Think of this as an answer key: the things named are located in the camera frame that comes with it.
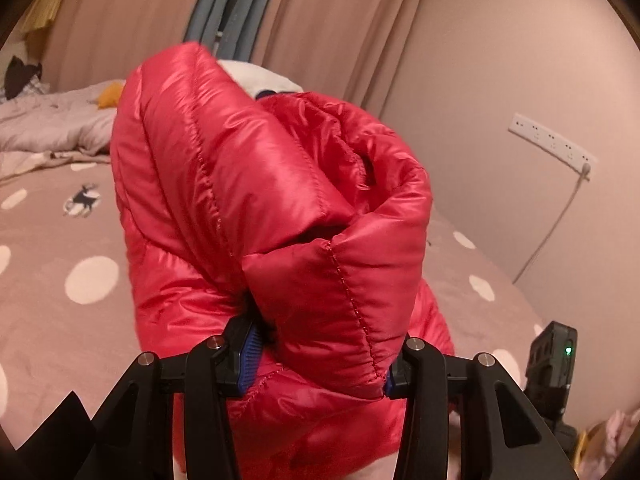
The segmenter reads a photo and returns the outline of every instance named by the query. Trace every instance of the polka dot bedsheet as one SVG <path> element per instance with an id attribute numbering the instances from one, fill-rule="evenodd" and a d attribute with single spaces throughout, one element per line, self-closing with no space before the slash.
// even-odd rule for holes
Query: polka dot bedsheet
<path id="1" fill-rule="evenodd" d="M 424 276 L 457 353 L 490 351 L 524 386 L 539 317 L 437 211 L 429 242 Z M 14 446 L 71 390 L 93 415 L 139 353 L 125 251 L 110 166 L 0 184 L 0 424 Z"/>

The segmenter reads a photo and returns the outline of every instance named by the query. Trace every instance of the yellow cloth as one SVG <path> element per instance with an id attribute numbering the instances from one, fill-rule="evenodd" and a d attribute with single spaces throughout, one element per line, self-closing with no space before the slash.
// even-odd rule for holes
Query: yellow cloth
<path id="1" fill-rule="evenodd" d="M 113 82 L 107 88 L 105 88 L 100 97 L 98 97 L 98 108 L 101 110 L 103 108 L 115 108 L 118 106 L 118 101 L 120 100 L 120 96 L 122 95 L 122 89 L 124 85 L 122 83 Z"/>
<path id="2" fill-rule="evenodd" d="M 33 0 L 25 12 L 22 32 L 48 27 L 56 19 L 61 3 L 62 0 Z"/>

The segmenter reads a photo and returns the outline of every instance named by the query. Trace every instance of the power cord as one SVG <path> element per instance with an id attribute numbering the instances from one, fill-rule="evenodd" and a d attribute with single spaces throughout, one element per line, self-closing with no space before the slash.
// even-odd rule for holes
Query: power cord
<path id="1" fill-rule="evenodd" d="M 569 201 L 564 206 L 564 209 L 562 209 L 562 212 L 560 213 L 560 216 L 558 217 L 556 222 L 551 226 L 551 229 L 549 229 L 549 232 L 546 234 L 546 236 L 540 242 L 540 245 L 538 246 L 538 248 L 533 252 L 531 257 L 522 266 L 522 268 L 520 269 L 520 272 L 516 275 L 516 277 L 514 278 L 514 280 L 512 282 L 513 285 L 515 285 L 518 282 L 518 280 L 522 277 L 522 275 L 538 259 L 538 255 L 540 254 L 540 251 L 542 251 L 542 249 L 544 248 L 546 243 L 549 241 L 549 238 L 551 238 L 551 236 L 553 235 L 553 233 L 556 230 L 556 228 L 560 225 L 560 222 L 562 221 L 562 218 L 564 218 L 564 215 L 566 214 L 566 212 L 569 211 L 569 208 L 571 207 L 571 204 L 574 203 L 574 199 L 575 199 L 576 195 L 578 195 L 578 191 L 580 191 L 580 186 L 582 186 L 582 183 L 587 179 L 587 177 L 589 176 L 590 173 L 591 173 L 591 165 L 588 162 L 585 162 L 582 165 L 582 171 L 580 172 L 580 177 L 578 178 L 578 182 L 576 182 L 576 184 L 575 184 L 574 192 L 572 192 L 571 196 L 569 197 Z"/>

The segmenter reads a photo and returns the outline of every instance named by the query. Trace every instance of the pink cloth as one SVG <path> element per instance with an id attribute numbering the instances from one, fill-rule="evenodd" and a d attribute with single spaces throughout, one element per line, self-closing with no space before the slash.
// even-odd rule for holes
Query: pink cloth
<path id="1" fill-rule="evenodd" d="M 629 415 L 616 411 L 589 443 L 578 467 L 580 480 L 600 480 L 629 442 L 640 423 L 640 410 Z"/>

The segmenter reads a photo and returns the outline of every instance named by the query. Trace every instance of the yellow plush toy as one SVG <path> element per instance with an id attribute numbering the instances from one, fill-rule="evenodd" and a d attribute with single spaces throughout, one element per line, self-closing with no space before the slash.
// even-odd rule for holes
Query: yellow plush toy
<path id="1" fill-rule="evenodd" d="M 118 81 L 114 81 L 107 86 L 107 88 L 105 88 L 100 94 L 100 97 L 98 97 L 98 108 L 102 110 L 103 108 L 117 107 L 123 88 L 124 85 Z"/>

